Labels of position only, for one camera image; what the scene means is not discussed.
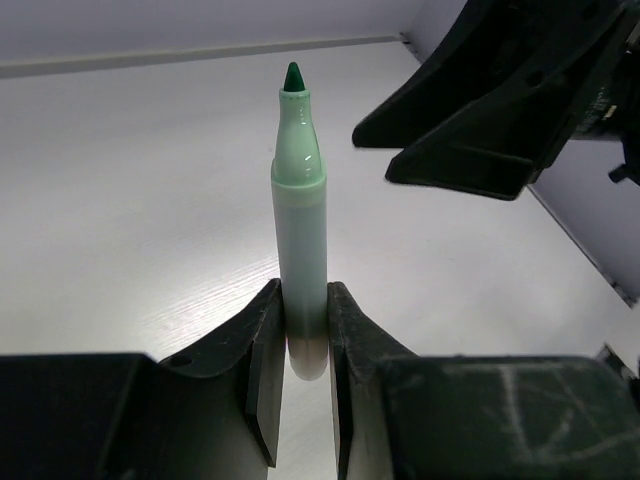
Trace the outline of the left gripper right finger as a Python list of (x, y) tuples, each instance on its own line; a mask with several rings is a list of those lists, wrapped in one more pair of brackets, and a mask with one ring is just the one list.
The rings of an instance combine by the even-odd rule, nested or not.
[(639, 376), (582, 356), (420, 356), (328, 287), (341, 479), (635, 479)]

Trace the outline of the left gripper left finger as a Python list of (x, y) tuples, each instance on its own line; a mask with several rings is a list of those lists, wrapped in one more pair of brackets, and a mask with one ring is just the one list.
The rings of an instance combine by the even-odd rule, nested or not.
[(284, 373), (281, 285), (181, 351), (5, 355), (5, 479), (264, 479)]

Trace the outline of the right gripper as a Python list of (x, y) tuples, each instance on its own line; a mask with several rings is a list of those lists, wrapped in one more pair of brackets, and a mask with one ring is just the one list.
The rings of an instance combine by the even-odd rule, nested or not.
[(404, 148), (388, 168), (399, 184), (513, 200), (557, 159), (570, 140), (619, 140), (624, 163), (611, 181), (639, 182), (639, 16), (564, 16), (564, 128), (548, 141), (518, 137), (506, 145), (478, 131)]

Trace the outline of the green highlighter marker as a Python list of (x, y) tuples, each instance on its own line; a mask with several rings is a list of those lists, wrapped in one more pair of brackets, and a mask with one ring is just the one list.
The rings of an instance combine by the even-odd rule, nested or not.
[(327, 168), (297, 63), (279, 91), (271, 191), (290, 364), (306, 381), (328, 362)]

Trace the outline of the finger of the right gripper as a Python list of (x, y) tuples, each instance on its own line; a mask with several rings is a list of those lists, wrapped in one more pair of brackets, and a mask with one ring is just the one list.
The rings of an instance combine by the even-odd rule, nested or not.
[(419, 70), (354, 129), (362, 148), (408, 148), (478, 131), (510, 145), (552, 139), (593, 94), (617, 1), (469, 1)]

